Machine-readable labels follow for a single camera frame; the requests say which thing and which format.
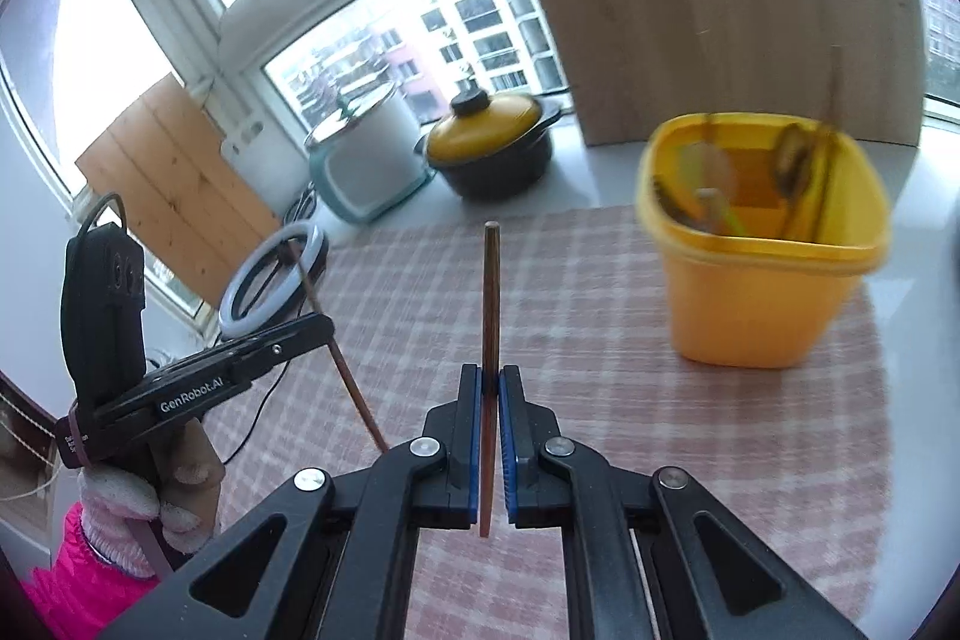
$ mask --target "white ring light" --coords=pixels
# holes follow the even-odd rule
[[[220,332],[224,335],[224,339],[246,336],[257,329],[262,329],[293,298],[301,287],[301,279],[299,279],[296,266],[291,266],[280,281],[280,285],[271,290],[266,298],[251,309],[246,316],[233,316],[233,303],[240,292],[240,287],[253,272],[253,269],[257,268],[270,253],[277,252],[280,242],[286,242],[288,239],[302,239],[303,237],[306,237],[306,246],[301,258],[304,261],[304,268],[312,269],[323,250],[325,235],[320,227],[310,220],[295,220],[294,223],[281,226],[267,239],[264,239],[237,269],[224,292],[223,300],[220,302]]]

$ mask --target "black lid knob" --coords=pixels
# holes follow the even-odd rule
[[[458,118],[465,118],[467,115],[476,115],[483,112],[490,106],[490,97],[483,88],[470,88],[453,97],[450,101],[450,109]]]

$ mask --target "black pot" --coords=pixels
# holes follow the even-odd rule
[[[525,133],[487,155],[455,164],[441,164],[426,156],[426,163],[443,175],[450,188],[463,199],[496,201],[516,196],[544,176],[553,156],[550,126],[560,119],[560,104],[536,100],[541,116]],[[424,155],[426,136],[414,150]]]

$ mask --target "yellow bucket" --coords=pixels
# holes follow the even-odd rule
[[[654,194],[654,178],[691,215],[701,207],[683,186],[680,148],[704,138],[703,115],[662,124],[640,160],[637,218],[661,252],[673,346],[688,359],[715,365],[779,368],[805,357],[837,315],[860,276],[883,262],[890,207],[877,172],[857,143],[839,135],[827,187],[819,244],[809,239],[824,177],[814,154],[808,189],[798,202],[790,241],[777,239],[787,202],[771,175],[779,132],[815,121],[784,115],[713,116],[713,141],[736,172],[731,208],[744,237],[709,234],[671,220]]]

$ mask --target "chopstick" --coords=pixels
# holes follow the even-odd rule
[[[301,285],[304,287],[307,301],[310,302],[314,313],[323,314],[323,310],[320,309],[317,292],[313,290],[313,285],[310,283],[310,278],[304,268],[304,262],[301,260],[299,250],[291,244],[290,251],[296,260],[296,270],[299,271],[299,276],[301,276]],[[363,420],[364,426],[367,427],[367,431],[373,438],[373,442],[376,442],[376,447],[380,449],[380,453],[386,453],[390,450],[390,446],[387,444],[387,440],[384,439],[383,434],[381,434],[380,428],[376,425],[376,420],[373,419],[373,414],[370,412],[370,408],[367,407],[367,401],[363,399],[363,394],[360,392],[357,382],[353,379],[353,373],[350,372],[350,368],[347,366],[347,360],[340,351],[340,345],[337,344],[337,339],[334,336],[330,338],[328,349],[330,356],[333,357],[333,363],[340,373],[340,379],[344,382],[347,393],[350,395],[350,399],[352,399],[353,406],[357,408],[357,413],[360,413],[360,418]]]
[[[500,224],[484,225],[483,335],[480,370],[480,536],[490,536],[500,375]]]
[[[824,175],[820,186],[817,211],[813,218],[813,228],[810,232],[810,242],[817,242],[824,222],[824,212],[827,208],[827,193],[829,192],[830,177],[833,175],[833,166],[836,160],[837,148],[840,139],[837,136],[840,129],[840,83],[842,79],[840,53],[841,47],[833,44],[830,47],[830,76],[827,86],[827,114],[821,121],[826,126],[824,138]]]

